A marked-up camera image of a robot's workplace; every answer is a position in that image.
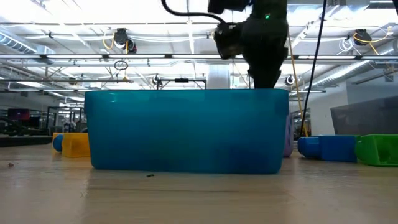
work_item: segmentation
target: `gray panel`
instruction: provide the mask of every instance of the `gray panel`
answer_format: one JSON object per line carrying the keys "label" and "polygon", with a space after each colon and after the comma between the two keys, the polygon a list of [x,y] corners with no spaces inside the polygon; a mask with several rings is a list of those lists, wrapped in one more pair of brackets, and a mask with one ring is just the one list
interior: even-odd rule
{"label": "gray panel", "polygon": [[398,96],[330,110],[336,134],[398,134]]}

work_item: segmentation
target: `ceiling duct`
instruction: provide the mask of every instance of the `ceiling duct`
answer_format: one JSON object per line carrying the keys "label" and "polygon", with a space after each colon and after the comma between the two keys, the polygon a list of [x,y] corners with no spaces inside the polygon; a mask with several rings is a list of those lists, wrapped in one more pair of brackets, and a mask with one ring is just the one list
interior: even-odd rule
{"label": "ceiling duct", "polygon": [[[398,39],[394,39],[377,48],[380,55],[396,55],[398,54]],[[342,65],[329,72],[320,75],[313,81],[313,85],[329,87],[337,83],[343,82],[356,75],[368,72],[376,67],[376,63],[372,60],[364,60],[351,65]]]}
{"label": "ceiling duct", "polygon": [[[0,44],[10,47],[23,54],[55,54],[55,51],[47,46],[38,44],[29,44],[22,40],[17,35],[8,32],[6,29],[0,27]],[[37,60],[48,65],[53,64],[53,60]]]}

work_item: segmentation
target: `yellow cable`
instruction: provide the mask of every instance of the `yellow cable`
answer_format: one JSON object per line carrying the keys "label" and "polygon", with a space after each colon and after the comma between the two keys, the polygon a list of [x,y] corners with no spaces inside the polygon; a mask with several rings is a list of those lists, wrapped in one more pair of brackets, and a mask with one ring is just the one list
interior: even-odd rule
{"label": "yellow cable", "polygon": [[376,53],[377,55],[379,55],[379,52],[377,52],[377,50],[373,47],[373,44],[372,43],[370,43],[369,44],[370,46],[371,46],[371,48],[373,49],[373,51],[374,51],[374,53]]}
{"label": "yellow cable", "polygon": [[103,43],[104,43],[104,46],[105,46],[107,49],[112,49],[112,48],[113,48],[113,42],[114,42],[114,33],[113,33],[113,36],[112,36],[112,44],[111,44],[110,47],[109,47],[108,45],[106,45],[105,39],[103,39],[102,41],[103,41]]}
{"label": "yellow cable", "polygon": [[[293,57],[292,39],[290,38],[289,29],[287,29],[287,35],[289,36],[290,58],[292,59],[292,65],[293,65],[293,74],[294,74],[294,82],[295,82],[296,91],[297,91],[298,107],[300,108],[301,119],[303,120],[304,113],[303,113],[303,108],[302,108],[301,101],[300,101],[299,83],[297,82],[297,74],[296,74],[296,68],[294,65],[294,57]],[[304,121],[303,128],[304,128],[305,137],[308,137],[307,125],[305,124],[305,121]]]}
{"label": "yellow cable", "polygon": [[358,33],[355,33],[355,34],[354,34],[354,39],[356,39],[356,40],[358,40],[358,41],[361,41],[362,43],[368,43],[368,44],[377,43],[377,42],[380,42],[380,41],[386,39],[386,38],[388,37],[388,35],[389,35],[389,34],[388,34],[389,32],[390,32],[390,28],[387,29],[386,35],[385,35],[383,38],[379,39],[379,40],[372,40],[372,41],[361,40],[361,39],[359,39],[359,38],[356,37],[356,35],[357,35]]}

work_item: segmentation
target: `computer monitor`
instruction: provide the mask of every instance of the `computer monitor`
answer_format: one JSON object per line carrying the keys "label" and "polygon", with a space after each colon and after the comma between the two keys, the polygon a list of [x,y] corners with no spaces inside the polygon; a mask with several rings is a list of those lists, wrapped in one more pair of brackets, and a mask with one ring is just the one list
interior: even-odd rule
{"label": "computer monitor", "polygon": [[30,117],[29,109],[8,109],[8,119],[13,121],[28,121]]}

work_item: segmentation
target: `black cable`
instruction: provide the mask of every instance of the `black cable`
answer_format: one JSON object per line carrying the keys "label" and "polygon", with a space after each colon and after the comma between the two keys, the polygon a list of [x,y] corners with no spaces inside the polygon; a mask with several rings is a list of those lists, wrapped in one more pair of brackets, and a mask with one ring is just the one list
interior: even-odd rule
{"label": "black cable", "polygon": [[327,0],[323,0],[323,9],[322,9],[322,15],[321,15],[321,24],[319,26],[318,42],[317,42],[317,47],[315,49],[315,55],[314,55],[314,58],[313,58],[313,63],[312,63],[310,84],[308,86],[307,97],[305,99],[305,104],[304,104],[304,112],[303,112],[303,120],[301,122],[301,128],[300,128],[300,136],[303,134],[303,128],[304,128],[304,124],[305,124],[305,115],[307,114],[308,99],[310,98],[310,92],[311,92],[312,81],[313,81],[313,74],[315,73],[315,65],[317,64],[319,46],[321,44],[323,22],[325,21],[325,14],[326,14],[326,2],[327,2]]}
{"label": "black cable", "polygon": [[225,21],[222,18],[220,18],[220,17],[218,17],[216,15],[213,15],[213,14],[209,14],[209,13],[204,13],[204,12],[176,12],[176,11],[173,11],[173,10],[171,10],[171,8],[168,7],[168,5],[166,3],[166,0],[162,0],[162,5],[163,5],[163,8],[168,13],[170,13],[171,15],[175,15],[175,16],[207,16],[207,17],[210,17],[210,18],[218,20],[220,23],[225,23]]}

